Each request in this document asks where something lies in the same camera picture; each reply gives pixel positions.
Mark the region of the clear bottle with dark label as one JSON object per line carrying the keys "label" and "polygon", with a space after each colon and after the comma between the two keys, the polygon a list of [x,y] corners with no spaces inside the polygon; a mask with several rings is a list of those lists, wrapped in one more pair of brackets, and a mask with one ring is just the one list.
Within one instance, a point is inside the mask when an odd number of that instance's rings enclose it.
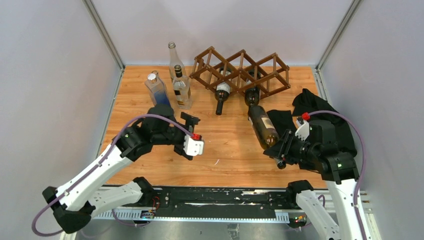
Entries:
{"label": "clear bottle with dark label", "polygon": [[176,44],[172,41],[169,42],[168,49],[169,49],[169,55],[170,55],[170,63],[169,63],[170,79],[173,80],[175,77],[175,65],[180,65],[182,74],[184,76],[187,76],[185,66],[178,56],[178,53],[176,50]]}

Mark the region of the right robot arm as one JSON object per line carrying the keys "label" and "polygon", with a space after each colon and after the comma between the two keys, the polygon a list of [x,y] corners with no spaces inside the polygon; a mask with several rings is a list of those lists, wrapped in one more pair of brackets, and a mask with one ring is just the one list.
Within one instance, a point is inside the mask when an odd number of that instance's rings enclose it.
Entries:
{"label": "right robot arm", "polygon": [[285,195],[292,209],[301,208],[322,240],[370,240],[371,232],[357,189],[360,174],[352,154],[339,149],[335,126],[327,120],[304,121],[296,130],[286,130],[281,139],[264,152],[279,169],[298,165],[317,171],[325,181],[333,202],[334,220],[307,180],[290,182]]}

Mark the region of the clear whisky bottle black label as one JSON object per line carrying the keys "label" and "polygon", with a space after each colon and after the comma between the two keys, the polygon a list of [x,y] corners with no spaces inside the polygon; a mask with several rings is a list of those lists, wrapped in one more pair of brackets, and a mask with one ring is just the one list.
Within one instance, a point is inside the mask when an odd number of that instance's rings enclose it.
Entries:
{"label": "clear whisky bottle black label", "polygon": [[183,74],[180,65],[174,66],[175,76],[172,80],[173,91],[180,109],[188,110],[192,107],[191,86],[189,78]]}

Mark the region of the blue square bottle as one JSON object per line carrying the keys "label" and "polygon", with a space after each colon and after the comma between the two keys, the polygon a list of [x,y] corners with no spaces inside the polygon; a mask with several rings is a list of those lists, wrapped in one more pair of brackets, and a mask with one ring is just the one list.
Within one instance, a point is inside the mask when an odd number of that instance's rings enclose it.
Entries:
{"label": "blue square bottle", "polygon": [[154,106],[157,104],[163,104],[171,107],[166,85],[156,70],[147,75],[147,79],[144,84]]}

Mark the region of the dark wine bottle white label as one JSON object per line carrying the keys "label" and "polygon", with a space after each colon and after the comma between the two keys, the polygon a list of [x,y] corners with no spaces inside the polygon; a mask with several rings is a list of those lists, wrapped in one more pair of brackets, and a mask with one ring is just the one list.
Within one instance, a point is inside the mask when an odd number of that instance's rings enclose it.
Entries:
{"label": "dark wine bottle white label", "polygon": [[230,85],[227,84],[225,81],[221,82],[216,86],[214,97],[217,100],[217,106],[215,110],[215,114],[217,116],[220,116],[222,114],[224,103],[230,96],[230,90]]}

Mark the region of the dark wine bottle silver neck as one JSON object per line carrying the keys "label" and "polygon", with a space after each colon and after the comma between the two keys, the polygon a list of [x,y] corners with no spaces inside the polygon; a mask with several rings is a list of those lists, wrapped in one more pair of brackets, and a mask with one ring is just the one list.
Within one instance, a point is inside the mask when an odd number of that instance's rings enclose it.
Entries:
{"label": "dark wine bottle silver neck", "polygon": [[[255,132],[259,145],[264,150],[275,145],[279,140],[280,136],[272,123],[269,115],[265,109],[260,106],[252,106],[248,108],[248,120],[252,125]],[[284,169],[286,166],[280,166],[282,159],[272,158],[276,162],[276,166],[279,169]]]}

